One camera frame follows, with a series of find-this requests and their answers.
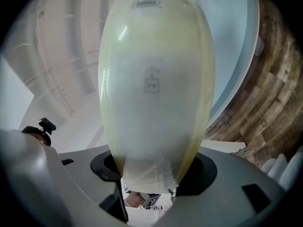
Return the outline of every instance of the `translucent yellow package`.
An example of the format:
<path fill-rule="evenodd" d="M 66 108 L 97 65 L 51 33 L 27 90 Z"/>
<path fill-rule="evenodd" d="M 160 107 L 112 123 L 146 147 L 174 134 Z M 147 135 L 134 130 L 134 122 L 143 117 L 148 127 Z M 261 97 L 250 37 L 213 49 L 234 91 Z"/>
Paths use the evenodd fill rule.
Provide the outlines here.
<path fill-rule="evenodd" d="M 166 193 L 202 142 L 214 52 L 196 0 L 115 0 L 99 55 L 102 120 L 131 191 Z"/>

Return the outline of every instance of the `wooden floor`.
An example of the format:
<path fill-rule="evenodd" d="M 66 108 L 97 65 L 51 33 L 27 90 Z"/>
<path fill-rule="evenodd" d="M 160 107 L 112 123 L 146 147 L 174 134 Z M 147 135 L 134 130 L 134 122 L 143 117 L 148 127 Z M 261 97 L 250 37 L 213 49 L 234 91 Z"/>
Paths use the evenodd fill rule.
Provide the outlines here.
<path fill-rule="evenodd" d="M 239 91 L 205 139 L 240 141 L 236 155 L 258 167 L 283 153 L 291 158 L 303 132 L 303 57 L 270 0 L 259 0 L 259 35 L 265 43 L 254 56 Z"/>

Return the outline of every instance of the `black cap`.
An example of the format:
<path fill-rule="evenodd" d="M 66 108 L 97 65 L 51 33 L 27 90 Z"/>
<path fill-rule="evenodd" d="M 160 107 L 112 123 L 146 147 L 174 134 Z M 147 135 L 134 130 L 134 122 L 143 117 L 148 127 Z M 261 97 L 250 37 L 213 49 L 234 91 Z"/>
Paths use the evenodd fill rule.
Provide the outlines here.
<path fill-rule="evenodd" d="M 39 130 L 36 127 L 27 126 L 23 129 L 22 133 L 25 133 L 25 134 L 31 134 L 31 133 L 39 134 L 45 140 L 46 145 L 51 146 L 52 141 L 51 141 L 51 138 L 48 136 L 48 134 L 44 131 Z"/>

